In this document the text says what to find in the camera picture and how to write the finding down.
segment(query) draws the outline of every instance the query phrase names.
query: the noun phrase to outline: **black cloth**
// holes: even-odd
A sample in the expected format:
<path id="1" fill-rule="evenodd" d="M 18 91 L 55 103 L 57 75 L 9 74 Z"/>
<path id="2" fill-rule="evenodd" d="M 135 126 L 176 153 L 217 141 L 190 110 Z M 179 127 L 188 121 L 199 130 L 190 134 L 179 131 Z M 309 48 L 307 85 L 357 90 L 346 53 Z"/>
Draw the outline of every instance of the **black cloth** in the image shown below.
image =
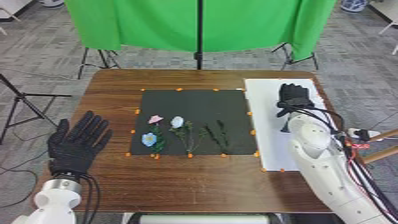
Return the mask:
<path id="1" fill-rule="evenodd" d="M 250 135 L 252 125 L 247 116 L 247 101 L 243 92 L 238 90 L 147 90 L 142 95 L 140 114 L 135 123 L 135 134 L 131 140 L 131 154 L 147 155 L 151 149 L 142 144 L 142 134 L 149 132 L 149 118 L 158 115 L 165 119 L 160 122 L 160 129 L 165 138 L 165 148 L 160 154 L 185 155 L 183 143 L 170 133 L 170 120 L 181 116 L 185 121 L 194 123 L 194 140 L 199 141 L 199 129 L 210 126 L 215 135 L 220 136 L 217 120 L 226 127 L 229 140 L 227 154 L 249 155 L 256 152 L 256 140 Z M 204 137 L 201 146 L 194 151 L 199 155 L 220 154 L 220 148 Z"/>

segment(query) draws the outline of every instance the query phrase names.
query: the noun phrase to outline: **white paper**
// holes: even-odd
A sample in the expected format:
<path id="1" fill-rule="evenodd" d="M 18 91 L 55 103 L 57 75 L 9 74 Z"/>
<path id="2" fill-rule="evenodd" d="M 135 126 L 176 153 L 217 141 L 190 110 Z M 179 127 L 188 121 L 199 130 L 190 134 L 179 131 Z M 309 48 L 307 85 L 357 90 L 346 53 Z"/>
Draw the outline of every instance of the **white paper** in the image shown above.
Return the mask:
<path id="1" fill-rule="evenodd" d="M 252 112 L 252 124 L 256 129 L 256 141 L 263 168 L 268 171 L 297 171 L 295 161 L 288 153 L 291 134 L 282 133 L 288 115 L 277 118 L 279 89 L 282 84 L 300 85 L 309 89 L 309 99 L 314 107 L 325 109 L 323 99 L 318 95 L 311 79 L 245 79 L 245 97 Z"/>

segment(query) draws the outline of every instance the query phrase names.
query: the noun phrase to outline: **green backdrop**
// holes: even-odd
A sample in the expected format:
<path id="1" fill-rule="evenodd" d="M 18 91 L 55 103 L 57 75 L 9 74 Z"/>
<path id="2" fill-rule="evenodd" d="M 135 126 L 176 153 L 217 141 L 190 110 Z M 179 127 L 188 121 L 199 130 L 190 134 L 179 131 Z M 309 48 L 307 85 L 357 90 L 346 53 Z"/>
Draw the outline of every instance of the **green backdrop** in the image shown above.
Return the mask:
<path id="1" fill-rule="evenodd" d="M 311 56 L 336 0 L 204 0 L 204 52 L 293 46 Z M 197 0 L 66 0 L 83 45 L 195 52 Z"/>

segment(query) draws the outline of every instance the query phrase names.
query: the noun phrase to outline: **gray carpet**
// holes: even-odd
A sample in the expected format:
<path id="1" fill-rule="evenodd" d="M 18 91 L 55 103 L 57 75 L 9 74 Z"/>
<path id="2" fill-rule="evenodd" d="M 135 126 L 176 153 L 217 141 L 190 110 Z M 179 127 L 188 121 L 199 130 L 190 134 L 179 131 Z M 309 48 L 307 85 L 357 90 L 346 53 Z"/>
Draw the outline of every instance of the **gray carpet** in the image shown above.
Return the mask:
<path id="1" fill-rule="evenodd" d="M 83 79 L 76 78 L 78 64 L 83 48 L 66 9 L 44 9 L 34 5 L 19 16 L 23 22 L 2 23 L 9 36 L 0 35 L 0 72 L 9 77 L 25 92 L 73 94 L 71 99 L 58 99 L 50 117 L 53 120 L 69 118 L 83 95 L 85 87 L 96 68 L 87 68 Z M 377 35 L 387 23 L 366 9 L 361 14 L 348 14 L 336 8 L 318 42 L 316 55 L 320 82 L 330 97 L 337 113 L 346 119 L 346 127 L 371 128 L 398 111 L 398 56 L 391 55 L 398 43 L 398 30 L 389 29 L 382 36 Z M 282 65 L 281 52 L 272 54 L 272 49 L 256 49 L 234 53 L 206 53 L 206 69 L 272 69 Z M 122 68 L 194 69 L 192 54 L 169 52 L 137 47 L 124 47 L 117 61 Z M 90 52 L 89 62 L 99 63 L 96 52 Z M 288 66 L 288 70 L 313 71 L 311 61 Z M 0 126 L 11 109 L 12 93 L 0 85 Z M 32 101 L 44 105 L 43 98 Z M 18 108 L 16 120 L 32 115 L 27 108 Z M 375 130 L 385 131 L 398 126 L 398 115 L 382 122 Z M 35 121 L 18 126 L 7 134 L 0 146 L 0 164 L 11 167 L 30 159 L 46 150 L 46 137 L 21 141 L 51 131 L 44 121 Z M 396 140 L 373 144 L 375 152 L 394 145 Z M 46 155 L 21 168 L 37 173 L 46 163 Z M 398 156 L 373 163 L 373 175 L 387 196 L 398 204 Z M 32 187 L 28 174 L 7 173 L 0 176 L 0 206 L 14 202 L 27 194 Z M 19 214 L 32 211 L 30 202 L 0 209 L 0 224 L 11 223 Z M 119 220 L 119 216 L 103 214 L 96 219 Z"/>

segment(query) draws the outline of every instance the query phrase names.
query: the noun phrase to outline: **wooden table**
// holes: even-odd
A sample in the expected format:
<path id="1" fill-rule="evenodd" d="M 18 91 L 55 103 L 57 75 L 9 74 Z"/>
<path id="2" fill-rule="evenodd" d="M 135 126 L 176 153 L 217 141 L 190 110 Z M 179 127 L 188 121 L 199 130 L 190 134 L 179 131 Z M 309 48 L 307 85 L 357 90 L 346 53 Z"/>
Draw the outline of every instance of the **wooden table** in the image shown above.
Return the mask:
<path id="1" fill-rule="evenodd" d="M 130 151 L 140 89 L 236 89 L 245 87 L 245 78 L 313 79 L 332 109 L 318 80 L 307 72 L 101 70 L 96 73 L 73 122 L 92 110 L 108 119 L 114 129 L 114 138 L 90 168 L 103 192 L 99 211 L 330 212 L 300 173 L 261 172 L 261 161 L 252 155 L 227 158 L 197 155 L 194 159 L 162 156 L 160 160 L 149 156 L 124 155 Z"/>

